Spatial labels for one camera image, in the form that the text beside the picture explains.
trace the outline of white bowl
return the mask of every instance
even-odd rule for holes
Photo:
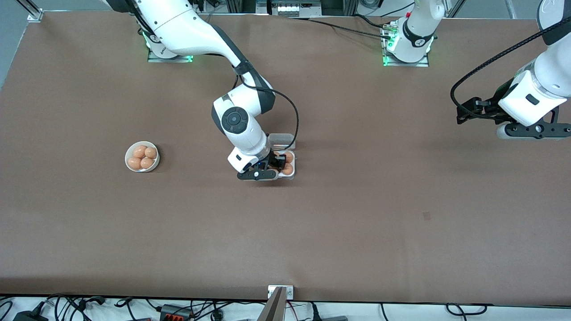
[[[156,158],[154,159],[154,163],[152,164],[151,167],[147,168],[147,169],[140,169],[140,170],[134,170],[131,167],[129,167],[129,164],[127,163],[127,160],[131,157],[133,157],[133,151],[135,151],[135,147],[139,146],[139,145],[145,145],[147,147],[153,147],[154,149],[156,149]],[[134,143],[133,145],[131,145],[131,147],[129,147],[129,149],[127,150],[127,152],[125,153],[125,165],[127,166],[127,168],[129,168],[130,170],[132,170],[133,172],[150,172],[153,169],[155,169],[155,167],[159,164],[159,149],[156,148],[156,146],[151,143],[151,142],[137,142]]]

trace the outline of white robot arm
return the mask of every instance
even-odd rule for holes
[[[409,14],[391,23],[395,34],[387,51],[404,62],[420,61],[430,50],[444,12],[443,0],[416,0]]]
[[[498,125],[509,122],[497,129],[497,135],[502,139],[571,137],[571,125],[557,123],[558,107],[571,97],[570,16],[571,0],[543,0],[538,17],[540,27],[544,30],[544,41],[549,45],[547,50],[519,69],[514,78],[498,88],[494,97],[486,101],[474,97],[461,106],[457,104],[458,124],[472,118],[492,119]],[[462,81],[453,87],[453,91]],[[552,117],[546,122],[543,118],[548,113],[552,113]]]
[[[132,0],[101,1],[115,11],[137,16],[146,38],[151,38],[163,55],[166,51],[169,56],[215,54],[226,57],[243,81],[212,105],[212,119],[235,146],[228,161],[239,173],[262,159],[278,170],[283,168],[284,161],[270,152],[268,138],[255,119],[272,109],[275,101],[272,87],[220,27],[203,21],[188,0],[138,0],[136,4]]]

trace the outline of table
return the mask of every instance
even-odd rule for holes
[[[383,67],[378,39],[308,21],[211,23],[298,105],[296,178],[236,179],[210,117],[234,81],[223,58],[147,63],[132,17],[48,12],[0,93],[0,292],[569,303],[571,140],[499,140],[492,122],[458,126],[449,99],[533,21],[445,19],[429,68]],[[459,100],[543,50],[489,66]],[[295,117],[277,98],[259,122],[287,133]],[[160,165],[136,174],[123,156],[143,140]]]

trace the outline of bowl of eggs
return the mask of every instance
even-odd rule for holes
[[[125,165],[133,172],[150,172],[159,164],[159,151],[151,142],[138,142],[125,153]]]

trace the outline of egg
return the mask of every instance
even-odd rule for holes
[[[290,163],[286,163],[284,168],[282,169],[282,174],[284,174],[284,175],[293,174],[293,166],[291,166]]]
[[[286,163],[293,162],[293,153],[290,153],[289,151],[285,152],[285,162]]]
[[[151,167],[154,163],[155,163],[155,161],[150,159],[150,158],[143,158],[141,160],[141,167],[143,167],[144,169],[147,169],[147,168]]]
[[[145,145],[139,145],[135,147],[135,150],[133,151],[133,156],[138,158],[143,158],[145,149],[147,149],[147,146]]]
[[[151,158],[151,159],[155,159],[156,158],[156,149],[154,149],[152,147],[147,147],[147,149],[144,150],[144,155],[146,157]]]
[[[127,160],[127,164],[129,165],[130,168],[132,168],[133,170],[140,170],[141,169],[141,159],[137,158],[137,157],[131,157]]]

